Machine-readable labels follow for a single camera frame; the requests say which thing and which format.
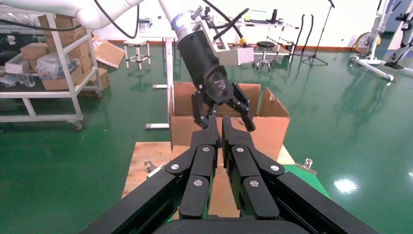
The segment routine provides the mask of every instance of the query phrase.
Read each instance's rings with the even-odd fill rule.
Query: stool
[[[126,67],[129,68],[129,62],[137,62],[139,63],[139,70],[142,70],[142,62],[148,60],[148,64],[150,65],[150,52],[149,52],[149,40],[139,40],[139,39],[132,39],[127,40],[123,43],[125,47],[125,56],[126,56]],[[148,46],[148,55],[141,55],[140,47],[143,45]],[[128,50],[127,47],[135,47],[136,48],[136,55],[132,57],[128,57]]]
[[[264,64],[268,65],[268,70],[271,71],[272,70],[272,60],[265,58],[265,55],[267,53],[267,48],[272,48],[275,46],[274,43],[269,42],[269,41],[259,41],[257,42],[257,46],[261,47],[264,49],[263,52],[263,56],[260,58],[256,58],[254,60],[254,62],[252,63],[252,67],[255,68],[256,70],[258,70],[259,68],[261,68],[262,66],[264,66]]]

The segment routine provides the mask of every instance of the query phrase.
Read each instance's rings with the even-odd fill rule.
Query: white stool
[[[141,55],[140,47],[143,45],[148,46],[148,55]],[[150,64],[150,52],[149,52],[149,40],[141,40],[141,39],[132,39],[123,42],[125,46],[125,56],[126,56],[126,67],[129,68],[129,62],[137,62],[139,63],[139,70],[142,70],[142,62],[148,60]],[[136,55],[132,57],[128,57],[128,50],[127,47],[135,47],[136,48]]]

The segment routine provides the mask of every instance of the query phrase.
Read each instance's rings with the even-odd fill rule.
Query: plastic bag
[[[24,14],[24,13],[0,13],[0,19],[24,23],[32,26],[40,26],[38,16],[41,14]]]
[[[67,64],[70,64],[68,55],[65,55]],[[59,75],[59,69],[62,67],[60,63],[59,55],[57,52],[50,53],[38,59],[38,65],[36,66],[36,72],[41,80],[56,79]]]
[[[0,77],[0,83],[5,87],[13,87],[20,80],[20,76],[16,74],[6,74]]]

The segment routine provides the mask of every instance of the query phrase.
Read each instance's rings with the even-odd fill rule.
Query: metal bracket
[[[305,170],[305,171],[313,174],[313,175],[317,175],[317,172],[316,172],[316,171],[310,169],[310,167],[311,167],[312,164],[313,164],[313,160],[310,159],[310,158],[307,158],[307,159],[305,160],[305,162],[304,162],[303,165],[300,165],[300,164],[296,163],[296,166],[297,166],[298,168],[301,168],[301,169],[303,169],[303,170]]]
[[[151,161],[145,161],[143,165],[145,166],[146,171],[149,173],[149,175],[147,175],[146,178],[150,178],[159,170],[161,170],[165,166],[165,163],[157,167],[153,165]]]
[[[214,36],[211,34],[210,28],[204,20],[199,20],[192,30],[195,32],[200,29],[204,32],[212,52],[219,59],[220,65],[241,65],[254,61],[254,49],[252,47],[231,50],[228,44],[222,39],[219,39],[221,45],[218,46],[214,40]]]

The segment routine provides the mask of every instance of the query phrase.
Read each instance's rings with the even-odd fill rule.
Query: shelf cart
[[[51,28],[56,28],[55,18],[54,15],[51,13],[41,13],[36,11],[28,11],[22,9],[16,9],[13,7],[2,6],[0,5],[0,12],[12,12],[12,13],[26,13],[26,14],[46,14],[47,20]],[[86,30],[87,34],[77,41],[73,42],[72,44],[66,46],[65,48],[62,47],[59,34],[56,31],[52,31],[53,40],[55,41],[55,45],[57,48],[57,53],[59,55],[63,72],[65,74],[65,78],[69,87],[68,91],[31,91],[28,88],[28,91],[15,91],[15,92],[3,92],[0,89],[0,98],[20,98],[23,99],[24,105],[26,106],[27,112],[29,115],[16,115],[16,116],[2,116],[0,113],[0,122],[34,122],[34,121],[65,121],[70,123],[74,127],[74,131],[80,131],[83,127],[82,125],[82,111],[80,109],[79,101],[77,100],[77,95],[81,90],[92,90],[95,91],[99,96],[102,95],[102,83],[100,80],[100,75],[97,68],[96,57],[94,54],[94,47],[92,42],[91,31],[89,29]],[[32,34],[32,30],[27,30],[27,33]],[[76,48],[81,43],[87,41],[89,44],[89,48],[91,51],[91,56],[93,59],[93,66],[91,72],[86,76],[86,78],[79,84],[74,85],[72,77],[70,75],[69,68],[65,61],[65,54],[70,52],[72,49]],[[97,86],[86,86],[88,81],[91,79],[92,76],[96,76]],[[36,114],[33,106],[30,102],[31,98],[71,98],[73,102],[73,106],[75,108],[75,114],[61,114],[61,115],[38,115]]]

